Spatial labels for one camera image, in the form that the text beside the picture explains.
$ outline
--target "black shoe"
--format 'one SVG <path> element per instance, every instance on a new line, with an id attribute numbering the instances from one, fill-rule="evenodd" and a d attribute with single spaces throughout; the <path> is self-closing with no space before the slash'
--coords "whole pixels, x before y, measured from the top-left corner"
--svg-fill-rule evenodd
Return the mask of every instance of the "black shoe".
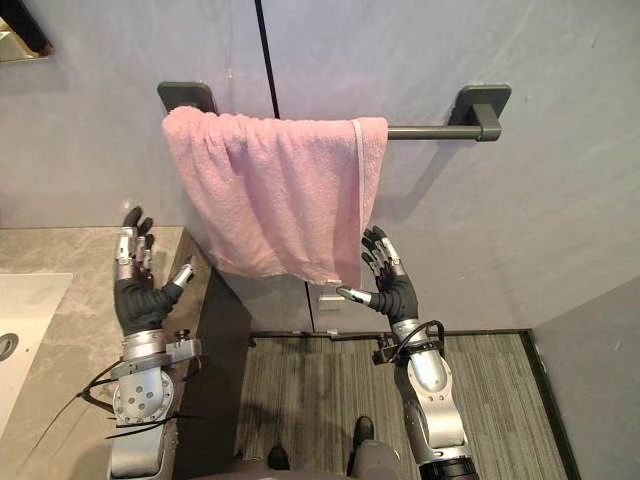
<path id="1" fill-rule="evenodd" d="M 373 433 L 373 420 L 365 415 L 358 418 L 353 429 L 353 451 L 365 440 L 373 440 Z"/>
<path id="2" fill-rule="evenodd" d="M 272 470 L 291 470 L 289 465 L 289 456 L 284 448 L 276 445 L 269 452 L 269 458 L 267 458 L 267 464 Z"/>
<path id="3" fill-rule="evenodd" d="M 362 442 L 365 440 L 373 440 L 373 420 L 366 415 L 361 416 L 356 420 L 356 426 L 353 429 L 353 450 L 349 456 L 349 463 L 347 465 L 347 476 L 351 476 L 351 470 L 353 470 L 353 461 L 356 458 L 356 450 Z"/>

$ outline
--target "pink towel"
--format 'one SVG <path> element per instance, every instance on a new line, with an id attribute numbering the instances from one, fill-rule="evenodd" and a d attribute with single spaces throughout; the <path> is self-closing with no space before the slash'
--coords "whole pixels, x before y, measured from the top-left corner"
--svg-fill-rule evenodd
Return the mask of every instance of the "pink towel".
<path id="1" fill-rule="evenodd" d="M 162 126 L 219 268 L 360 284 L 385 119 L 259 120 L 179 107 Z"/>

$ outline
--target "gray pants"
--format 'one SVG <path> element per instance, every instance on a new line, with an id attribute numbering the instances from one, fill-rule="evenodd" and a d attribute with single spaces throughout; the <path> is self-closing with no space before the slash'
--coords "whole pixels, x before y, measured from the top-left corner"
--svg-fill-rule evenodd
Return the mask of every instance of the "gray pants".
<path id="1" fill-rule="evenodd" d="M 203 477 L 201 480 L 254 480 L 265 478 L 265 473 L 278 480 L 337 480 L 346 479 L 343 475 L 313 473 L 303 471 L 271 470 L 263 459 L 236 460 L 226 474 Z M 400 480 L 400 458 L 396 451 L 386 443 L 365 440 L 356 450 L 353 461 L 352 478 L 362 480 Z"/>

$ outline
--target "floor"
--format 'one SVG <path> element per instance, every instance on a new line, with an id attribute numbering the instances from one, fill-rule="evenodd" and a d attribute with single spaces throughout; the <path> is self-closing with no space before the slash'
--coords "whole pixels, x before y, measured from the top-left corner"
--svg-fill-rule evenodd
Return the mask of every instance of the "floor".
<path id="1" fill-rule="evenodd" d="M 447 337 L 454 397 L 483 480 L 565 479 L 542 400 L 517 334 Z M 373 340 L 259 338 L 249 350 L 236 448 L 266 457 L 281 444 L 294 469 L 344 473 L 358 416 L 419 479 L 393 367 L 371 363 Z"/>

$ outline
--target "towel rack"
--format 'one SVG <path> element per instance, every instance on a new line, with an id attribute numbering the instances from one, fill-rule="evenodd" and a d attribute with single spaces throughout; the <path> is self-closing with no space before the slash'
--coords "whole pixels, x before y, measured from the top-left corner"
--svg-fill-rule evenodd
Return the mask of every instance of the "towel rack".
<path id="1" fill-rule="evenodd" d="M 211 89 L 197 82 L 161 82 L 158 95 L 167 112 L 190 105 L 216 112 Z M 494 142 L 502 133 L 498 118 L 511 96 L 509 85 L 467 85 L 458 93 L 447 125 L 389 126 L 389 140 L 475 140 Z"/>

